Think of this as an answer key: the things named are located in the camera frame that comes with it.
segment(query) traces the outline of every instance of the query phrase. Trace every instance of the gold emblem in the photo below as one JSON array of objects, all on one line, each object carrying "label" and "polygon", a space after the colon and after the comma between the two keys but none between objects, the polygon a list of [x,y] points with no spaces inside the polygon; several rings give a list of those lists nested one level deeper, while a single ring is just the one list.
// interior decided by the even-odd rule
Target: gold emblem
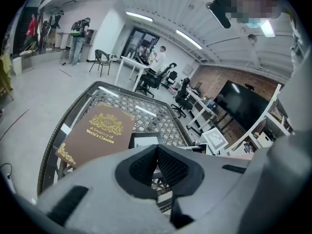
[{"label": "gold emblem", "polygon": [[[103,102],[103,101],[99,102],[99,103],[97,104],[97,106],[113,107],[113,106],[111,106],[111,105],[106,104],[106,103]],[[123,112],[125,115],[129,116],[129,117],[131,118],[131,120],[135,120],[135,116],[134,116],[134,115],[132,115],[132,114],[130,114],[130,113],[128,113],[128,112],[125,112],[125,111],[122,111],[122,112]]]},{"label": "gold emblem", "polygon": [[94,116],[92,120],[90,120],[90,123],[116,135],[121,135],[123,130],[123,126],[121,126],[122,121],[117,121],[117,118],[114,115],[107,114],[104,117],[104,115],[100,113],[98,116]]},{"label": "gold emblem", "polygon": [[65,143],[61,144],[60,148],[58,149],[58,153],[62,155],[66,160],[73,163],[74,165],[76,162],[74,162],[73,157],[71,157],[68,152],[65,151]]}]

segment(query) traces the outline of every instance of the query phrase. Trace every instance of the shelf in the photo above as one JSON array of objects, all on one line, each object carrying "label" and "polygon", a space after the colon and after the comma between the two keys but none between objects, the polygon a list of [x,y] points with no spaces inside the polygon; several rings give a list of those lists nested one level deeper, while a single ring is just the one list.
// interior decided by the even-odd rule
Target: shelf
[{"label": "shelf", "polygon": [[279,128],[279,130],[283,132],[283,134],[285,134],[286,136],[290,135],[290,132],[288,132],[287,129],[281,123],[279,123],[279,121],[275,119],[269,112],[266,113],[266,117],[272,123],[274,123]]},{"label": "shelf", "polygon": [[253,144],[258,148],[262,148],[262,146],[259,144],[258,140],[254,137],[252,133],[248,133],[249,138],[252,140]]}]

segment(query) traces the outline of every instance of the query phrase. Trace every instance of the ceiling light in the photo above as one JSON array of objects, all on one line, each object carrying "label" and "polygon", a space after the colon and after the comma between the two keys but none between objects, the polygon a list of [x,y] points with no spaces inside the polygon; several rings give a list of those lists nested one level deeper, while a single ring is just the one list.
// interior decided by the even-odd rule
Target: ceiling light
[{"label": "ceiling light", "polygon": [[189,38],[186,34],[182,33],[182,32],[179,31],[179,30],[176,30],[176,32],[177,32],[180,36],[184,37],[187,41],[189,41],[189,42],[191,42],[192,44],[194,44],[197,48],[202,49],[202,47],[201,47],[198,43],[196,43],[194,40],[192,40],[191,38]]},{"label": "ceiling light", "polygon": [[129,16],[136,17],[136,18],[141,18],[141,19],[144,19],[144,20],[153,22],[153,19],[152,19],[152,18],[148,18],[148,17],[142,16],[142,15],[139,15],[139,14],[136,14],[136,13],[132,13],[132,12],[126,12],[126,13],[127,13]]},{"label": "ceiling light", "polygon": [[240,91],[239,91],[238,87],[236,86],[236,84],[232,83],[232,86],[234,87],[236,92],[240,93]]},{"label": "ceiling light", "polygon": [[269,20],[266,20],[264,22],[264,24],[261,25],[261,29],[262,29],[265,37],[267,37],[267,38],[275,37],[274,30],[272,29],[272,26],[271,26]]},{"label": "ceiling light", "polygon": [[112,95],[112,96],[115,96],[115,97],[119,97],[119,95],[116,95],[115,93],[113,93],[112,91],[109,91],[108,89],[106,88],[103,88],[103,87],[98,87],[100,90],[103,90],[105,92],[107,92],[108,94]]},{"label": "ceiling light", "polygon": [[71,0],[71,1],[68,1],[68,2],[63,3],[63,5],[74,4],[74,3],[76,3],[76,2],[77,2],[76,0]]},{"label": "ceiling light", "polygon": [[152,116],[154,116],[154,117],[157,116],[156,114],[154,114],[154,113],[152,113],[152,112],[150,112],[150,111],[148,111],[148,110],[146,110],[146,109],[144,109],[144,108],[141,108],[141,107],[139,107],[139,106],[136,106],[136,108],[138,108],[139,110],[141,110],[141,111],[143,111],[143,112],[145,112],[145,113],[147,113],[147,114],[149,114],[149,115],[152,115]]}]

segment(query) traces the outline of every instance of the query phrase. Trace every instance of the fluorescent light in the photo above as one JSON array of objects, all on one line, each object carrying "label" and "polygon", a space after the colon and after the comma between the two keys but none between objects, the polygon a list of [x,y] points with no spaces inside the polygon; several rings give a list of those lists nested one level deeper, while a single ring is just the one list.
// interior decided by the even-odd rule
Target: fluorescent light
[{"label": "fluorescent light", "polygon": [[62,127],[60,128],[66,135],[68,135],[71,132],[71,129],[66,125],[63,124]]},{"label": "fluorescent light", "polygon": [[176,32],[177,32],[180,36],[184,37],[187,41],[190,41],[192,44],[194,44],[197,48],[202,49],[202,47],[201,47],[198,43],[196,43],[194,40],[192,40],[191,38],[189,38],[186,34],[182,33],[182,32],[179,31],[179,30],[176,30]]},{"label": "fluorescent light", "polygon": [[126,13],[127,13],[129,16],[136,17],[136,18],[141,18],[141,19],[144,19],[144,20],[153,22],[153,19],[152,19],[152,18],[148,18],[148,17],[142,16],[142,15],[139,15],[139,14],[136,14],[136,13],[132,13],[132,12],[126,12]]},{"label": "fluorescent light", "polygon": [[152,116],[154,116],[154,117],[156,117],[156,116],[157,116],[156,114],[153,114],[152,112],[147,111],[146,109],[141,108],[141,107],[139,107],[139,106],[136,106],[136,108],[138,108],[139,110],[141,110],[141,111],[143,111],[143,112],[146,112],[146,113],[148,113],[148,114],[150,114],[150,115],[152,115]]},{"label": "fluorescent light", "polygon": [[232,86],[234,87],[236,92],[240,93],[240,91],[239,91],[238,87],[236,86],[236,84],[232,83]]},{"label": "fluorescent light", "polygon": [[266,20],[264,22],[264,24],[261,25],[261,29],[262,29],[263,34],[264,34],[265,37],[267,37],[267,38],[275,37],[274,30],[273,30],[269,20]]},{"label": "fluorescent light", "polygon": [[103,88],[103,87],[98,87],[98,88],[101,89],[101,90],[103,90],[103,91],[105,91],[105,92],[107,92],[108,94],[110,94],[110,95],[112,95],[112,96],[119,97],[119,95],[116,95],[115,93],[109,91],[109,90],[106,89],[106,88]]}]

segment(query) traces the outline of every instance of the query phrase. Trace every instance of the backpack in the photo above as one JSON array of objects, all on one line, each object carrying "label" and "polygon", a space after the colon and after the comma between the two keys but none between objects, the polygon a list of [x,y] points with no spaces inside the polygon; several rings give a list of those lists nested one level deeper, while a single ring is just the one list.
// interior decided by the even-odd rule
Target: backpack
[{"label": "backpack", "polygon": [[82,34],[82,20],[75,22],[70,31],[70,35],[73,37],[79,37]]},{"label": "backpack", "polygon": [[50,16],[49,22],[50,22],[50,25],[54,25],[54,23],[55,23],[55,16],[54,15]]}]

